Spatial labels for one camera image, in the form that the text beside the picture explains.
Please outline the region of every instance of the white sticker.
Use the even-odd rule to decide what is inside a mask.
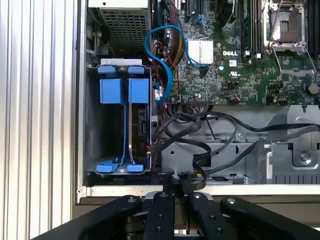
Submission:
[[[164,95],[164,90],[162,89],[161,86],[159,86],[159,90],[155,89],[154,90],[154,99],[159,101],[160,98]]]
[[[160,97],[164,95],[164,90],[162,89],[162,86],[159,86],[159,93],[160,93]]]
[[[237,66],[237,60],[229,60],[229,67],[236,67]]]
[[[160,100],[160,93],[158,89],[154,90],[154,99],[159,101]]]

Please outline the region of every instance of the silver side panel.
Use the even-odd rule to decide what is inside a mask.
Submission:
[[[73,0],[0,0],[0,240],[71,219],[76,15]]]

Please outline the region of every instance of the metal mesh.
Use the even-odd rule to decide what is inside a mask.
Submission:
[[[120,51],[133,53],[144,50],[144,40],[151,22],[148,9],[101,9],[101,12]]]

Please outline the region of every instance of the motherboard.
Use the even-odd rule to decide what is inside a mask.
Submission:
[[[177,65],[170,104],[204,105],[209,96],[228,91],[236,104],[263,106],[320,104],[319,44],[314,0],[176,0],[189,55],[208,64],[203,77],[186,56]],[[211,103],[234,103],[217,95]]]

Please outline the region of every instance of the cpu socket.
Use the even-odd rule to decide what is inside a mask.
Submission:
[[[315,74],[315,65],[308,53],[305,33],[305,8],[301,1],[266,1],[263,10],[263,42],[268,55],[274,54],[282,74],[305,76]],[[300,70],[290,69],[285,56],[300,60]]]

